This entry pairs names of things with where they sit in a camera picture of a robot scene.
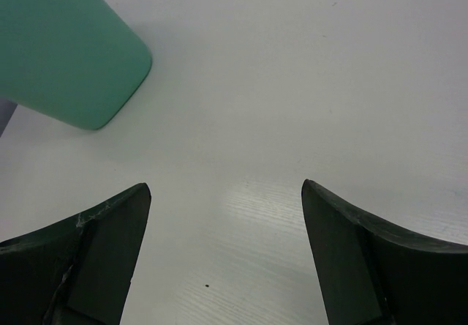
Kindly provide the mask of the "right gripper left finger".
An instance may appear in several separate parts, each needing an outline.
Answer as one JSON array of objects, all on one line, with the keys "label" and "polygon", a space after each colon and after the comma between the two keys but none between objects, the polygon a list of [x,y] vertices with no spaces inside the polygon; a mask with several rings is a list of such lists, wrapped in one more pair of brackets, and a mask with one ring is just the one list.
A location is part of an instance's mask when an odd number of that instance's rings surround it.
[{"label": "right gripper left finger", "polygon": [[151,191],[100,204],[1,243],[2,324],[119,324],[145,234]]}]

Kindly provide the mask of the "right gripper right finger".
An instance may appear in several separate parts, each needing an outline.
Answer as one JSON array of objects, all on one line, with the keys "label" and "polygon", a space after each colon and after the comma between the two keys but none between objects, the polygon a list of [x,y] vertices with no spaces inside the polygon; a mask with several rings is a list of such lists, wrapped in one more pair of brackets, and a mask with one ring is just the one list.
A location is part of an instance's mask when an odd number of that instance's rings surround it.
[{"label": "right gripper right finger", "polygon": [[329,324],[467,323],[467,246],[398,226],[309,179],[301,200]]}]

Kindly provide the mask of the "green plastic bin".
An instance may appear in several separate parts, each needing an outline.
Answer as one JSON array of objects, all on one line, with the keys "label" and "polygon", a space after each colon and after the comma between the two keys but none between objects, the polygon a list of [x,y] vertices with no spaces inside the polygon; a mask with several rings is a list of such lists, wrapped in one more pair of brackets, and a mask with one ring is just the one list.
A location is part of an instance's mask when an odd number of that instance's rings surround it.
[{"label": "green plastic bin", "polygon": [[84,130],[145,80],[146,44],[105,0],[1,0],[1,96]]}]

